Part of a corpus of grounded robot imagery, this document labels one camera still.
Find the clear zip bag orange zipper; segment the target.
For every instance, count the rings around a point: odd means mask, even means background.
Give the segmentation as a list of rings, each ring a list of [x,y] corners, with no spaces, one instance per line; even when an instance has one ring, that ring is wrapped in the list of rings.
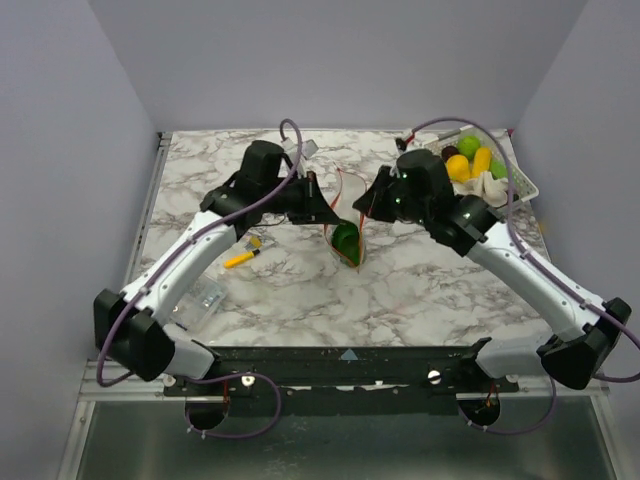
[[[323,234],[332,256],[341,264],[359,270],[366,259],[363,233],[365,216],[353,207],[367,191],[367,183],[360,175],[336,169],[338,190],[330,202],[339,217],[337,225],[325,224]]]

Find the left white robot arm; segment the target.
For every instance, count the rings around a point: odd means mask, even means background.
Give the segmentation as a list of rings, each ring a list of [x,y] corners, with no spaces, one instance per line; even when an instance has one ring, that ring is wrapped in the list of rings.
[[[99,358],[117,361],[144,381],[163,373],[187,377],[201,395],[222,380],[213,350],[171,324],[174,307],[192,283],[266,214],[283,214],[294,225],[340,222],[314,172],[302,168],[314,142],[256,140],[240,168],[209,191],[178,240],[145,273],[118,293],[105,289],[94,300]]]

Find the white green bok choy toy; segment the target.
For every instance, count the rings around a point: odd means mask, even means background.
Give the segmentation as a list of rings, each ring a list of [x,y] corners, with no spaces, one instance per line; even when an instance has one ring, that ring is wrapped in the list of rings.
[[[351,268],[361,263],[360,231],[350,222],[343,221],[336,225],[330,234],[330,244],[337,258]]]

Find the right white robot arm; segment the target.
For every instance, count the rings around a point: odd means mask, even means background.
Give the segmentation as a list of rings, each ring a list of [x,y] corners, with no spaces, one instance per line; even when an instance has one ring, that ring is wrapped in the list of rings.
[[[486,341],[460,367],[460,379],[480,392],[507,375],[548,375],[583,390],[596,377],[631,314],[619,298],[604,301],[513,234],[504,217],[482,198],[454,192],[444,162],[426,149],[400,155],[379,169],[353,203],[366,217],[425,228],[438,244],[492,272],[547,323],[551,335]]]

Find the yellow round lemon toy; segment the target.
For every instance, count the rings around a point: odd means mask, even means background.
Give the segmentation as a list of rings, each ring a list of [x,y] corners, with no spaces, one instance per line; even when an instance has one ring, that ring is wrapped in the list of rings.
[[[469,160],[462,154],[449,157],[446,161],[446,170],[452,182],[465,183],[471,178]]]

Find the yellow corn toy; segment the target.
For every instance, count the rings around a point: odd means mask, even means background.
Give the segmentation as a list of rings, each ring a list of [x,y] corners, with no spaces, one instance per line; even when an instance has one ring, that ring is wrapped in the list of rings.
[[[491,161],[492,161],[492,151],[490,148],[486,146],[479,147],[473,158],[472,168],[471,168],[471,177],[477,178],[481,176],[484,172],[490,170]]]

